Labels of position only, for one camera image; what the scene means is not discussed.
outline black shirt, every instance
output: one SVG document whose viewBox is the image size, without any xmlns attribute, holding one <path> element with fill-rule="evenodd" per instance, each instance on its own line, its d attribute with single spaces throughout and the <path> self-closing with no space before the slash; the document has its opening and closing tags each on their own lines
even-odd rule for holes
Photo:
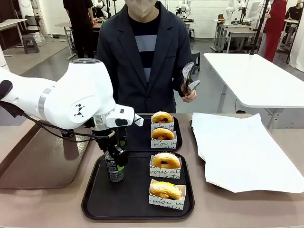
<svg viewBox="0 0 304 228">
<path fill-rule="evenodd" d="M 142 60 L 143 71 L 148 82 L 153 63 L 158 27 L 161 21 L 161 12 L 159 12 L 154 20 L 147 23 L 140 23 L 130 17 L 129 20 Z"/>
<path fill-rule="evenodd" d="M 63 7 L 68 10 L 72 27 L 90 24 L 87 9 L 93 7 L 91 0 L 63 0 Z"/>
<path fill-rule="evenodd" d="M 290 7 L 285 15 L 285 19 L 299 20 L 301 18 L 302 8 L 297 9 L 296 6 Z"/>
</svg>

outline paper sheet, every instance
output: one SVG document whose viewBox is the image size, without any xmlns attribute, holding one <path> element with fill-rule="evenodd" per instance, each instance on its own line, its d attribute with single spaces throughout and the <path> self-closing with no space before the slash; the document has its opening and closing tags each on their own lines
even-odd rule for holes
<svg viewBox="0 0 304 228">
<path fill-rule="evenodd" d="M 259 114 L 246 119 L 194 113 L 206 181 L 232 192 L 304 192 L 304 177 L 269 135 Z"/>
</svg>

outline red dress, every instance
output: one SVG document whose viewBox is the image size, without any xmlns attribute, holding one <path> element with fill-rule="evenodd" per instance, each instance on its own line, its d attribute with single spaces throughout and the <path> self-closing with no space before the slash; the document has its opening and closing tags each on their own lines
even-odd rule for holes
<svg viewBox="0 0 304 228">
<path fill-rule="evenodd" d="M 275 0 L 269 12 L 271 18 L 267 19 L 265 24 L 266 49 L 264 58 L 271 62 L 275 57 L 276 47 L 284 26 L 286 4 L 285 0 Z"/>
</svg>

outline jacket lapel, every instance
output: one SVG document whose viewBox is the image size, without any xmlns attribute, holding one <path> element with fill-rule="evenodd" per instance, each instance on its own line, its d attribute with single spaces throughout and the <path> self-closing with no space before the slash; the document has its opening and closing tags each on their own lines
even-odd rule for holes
<svg viewBox="0 0 304 228">
<path fill-rule="evenodd" d="M 117 30 L 122 32 L 121 35 L 118 37 L 118 40 L 127 58 L 131 62 L 131 65 L 134 67 L 142 84 L 145 88 L 147 88 L 148 83 L 143 71 L 142 60 L 139 55 L 133 30 L 128 20 L 128 7 L 125 5 L 117 16 L 119 17 L 117 23 Z"/>
<path fill-rule="evenodd" d="M 171 28 L 173 27 L 173 24 L 171 23 L 170 20 L 171 15 L 160 2 L 158 3 L 161 8 L 161 22 L 158 28 L 153 63 L 152 63 L 147 92 L 151 90 L 154 82 L 156 81 L 156 78 L 159 75 L 162 64 L 165 60 L 165 57 L 167 55 L 168 49 L 171 45 L 171 41 L 173 38 L 173 32 L 170 31 Z"/>
</svg>

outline hand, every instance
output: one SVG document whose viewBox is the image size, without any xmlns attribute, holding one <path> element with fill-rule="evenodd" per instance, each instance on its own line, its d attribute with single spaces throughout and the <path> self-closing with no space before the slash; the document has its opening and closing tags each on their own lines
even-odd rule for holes
<svg viewBox="0 0 304 228">
<path fill-rule="evenodd" d="M 265 18 L 271 19 L 271 15 L 270 15 L 269 13 L 266 13 L 266 14 L 265 14 Z"/>
<path fill-rule="evenodd" d="M 185 88 L 185 83 L 182 84 L 181 86 L 181 90 L 184 91 Z M 191 92 L 186 93 L 186 95 L 184 97 L 182 97 L 183 102 L 192 102 L 194 99 L 196 98 L 196 90 L 193 89 Z"/>
</svg>

